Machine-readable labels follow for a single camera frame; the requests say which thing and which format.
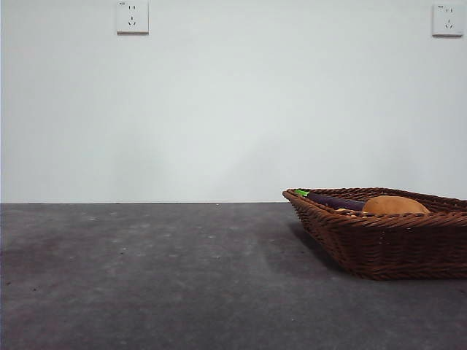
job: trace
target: outlet faceplate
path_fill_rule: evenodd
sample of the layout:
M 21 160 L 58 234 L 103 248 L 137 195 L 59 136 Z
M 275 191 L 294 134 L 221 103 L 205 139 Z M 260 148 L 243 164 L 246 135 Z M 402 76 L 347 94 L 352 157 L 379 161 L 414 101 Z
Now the outlet faceplate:
M 129 0 L 117 3 L 117 33 L 149 33 L 149 4 L 147 0 Z
M 462 4 L 433 5 L 433 35 L 462 36 L 466 21 L 465 7 Z

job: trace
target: floor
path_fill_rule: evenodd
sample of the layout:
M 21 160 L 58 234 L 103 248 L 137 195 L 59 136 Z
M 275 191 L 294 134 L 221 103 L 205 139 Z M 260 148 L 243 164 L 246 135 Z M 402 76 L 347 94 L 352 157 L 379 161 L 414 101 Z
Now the floor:
M 1 211 L 3 350 L 466 348 L 466 280 L 349 276 L 288 203 Z

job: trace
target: bread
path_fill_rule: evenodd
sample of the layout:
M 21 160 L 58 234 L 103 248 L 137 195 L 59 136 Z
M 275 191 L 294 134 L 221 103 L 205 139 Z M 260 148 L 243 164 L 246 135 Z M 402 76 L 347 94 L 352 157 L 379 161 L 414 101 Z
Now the bread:
M 381 195 L 369 199 L 363 206 L 363 211 L 373 214 L 428 214 L 430 212 L 423 204 L 413 199 L 392 195 Z

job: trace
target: food in basket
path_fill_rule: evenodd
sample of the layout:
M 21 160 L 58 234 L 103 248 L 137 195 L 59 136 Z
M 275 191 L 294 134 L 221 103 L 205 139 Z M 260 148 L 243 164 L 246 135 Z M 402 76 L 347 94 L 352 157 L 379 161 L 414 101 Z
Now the food in basket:
M 329 195 L 318 195 L 313 192 L 296 191 L 308 199 L 329 206 L 337 211 L 354 210 L 372 214 L 428 214 L 430 211 L 420 202 L 396 195 L 380 195 L 365 201 L 350 201 Z
M 422 203 L 430 214 L 338 213 L 309 200 L 308 193 L 365 202 L 382 195 L 401 196 Z M 467 201 L 381 187 L 290 189 L 282 194 L 292 203 L 304 229 L 356 276 L 375 280 L 467 278 Z

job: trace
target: wicker basket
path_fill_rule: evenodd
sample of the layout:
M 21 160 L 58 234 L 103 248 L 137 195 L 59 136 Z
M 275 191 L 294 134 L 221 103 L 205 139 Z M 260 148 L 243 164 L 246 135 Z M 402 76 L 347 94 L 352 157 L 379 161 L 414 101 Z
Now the wicker basket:
M 430 214 L 366 214 L 336 211 L 287 190 L 314 239 L 353 275 L 365 279 L 459 279 L 467 277 L 467 201 L 387 188 L 308 190 L 354 201 L 401 195 Z

